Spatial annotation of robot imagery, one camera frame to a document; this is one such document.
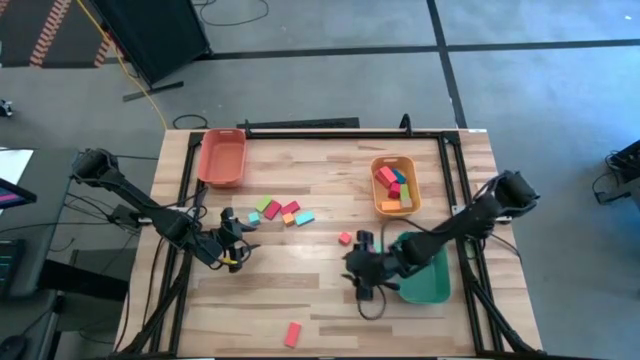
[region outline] green basket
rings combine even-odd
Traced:
[[[403,233],[396,242],[408,239],[409,234]],[[433,258],[431,265],[407,279],[400,279],[398,284],[398,295],[409,303],[439,304],[447,301],[451,296],[447,249],[443,246]]]

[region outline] orange block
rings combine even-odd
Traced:
[[[397,200],[383,201],[380,203],[380,208],[382,209],[382,211],[400,210],[402,209],[402,204]]]
[[[296,222],[296,219],[293,217],[293,214],[282,215],[282,220],[284,221],[284,224],[287,226],[291,226]]]

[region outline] plastic bin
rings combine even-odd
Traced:
[[[403,233],[397,241],[408,238],[409,233]],[[407,279],[400,279],[398,285],[398,295],[412,304],[439,304],[447,301],[451,296],[451,280],[446,246],[434,256],[429,266]]]
[[[411,208],[388,211],[384,211],[380,208],[380,202],[391,200],[388,196],[389,189],[376,180],[376,172],[384,166],[400,170],[407,178],[409,196],[411,197]],[[416,176],[416,166],[413,160],[409,157],[381,156],[373,159],[371,162],[371,185],[373,186],[373,203],[376,208],[376,212],[383,217],[402,217],[411,215],[420,210],[420,207],[422,206],[422,201],[420,200],[420,186]]]
[[[202,139],[198,178],[212,187],[242,184],[247,139],[238,129],[209,130]]]

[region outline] orange basket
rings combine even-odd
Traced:
[[[390,200],[389,189],[376,180],[378,169],[388,166],[400,170],[407,178],[409,185],[409,196],[411,197],[411,207],[399,210],[382,210],[380,203]],[[383,217],[402,217],[415,213],[422,207],[420,200],[420,186],[416,176],[416,165],[413,160],[406,156],[381,156],[371,162],[371,185],[373,186],[373,204],[376,212]]]
[[[212,187],[239,186],[244,177],[247,139],[238,129],[209,130],[202,139],[198,178]]]

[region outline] red basket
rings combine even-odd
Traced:
[[[212,187],[239,186],[244,177],[247,139],[238,129],[209,130],[202,139],[198,178]]]

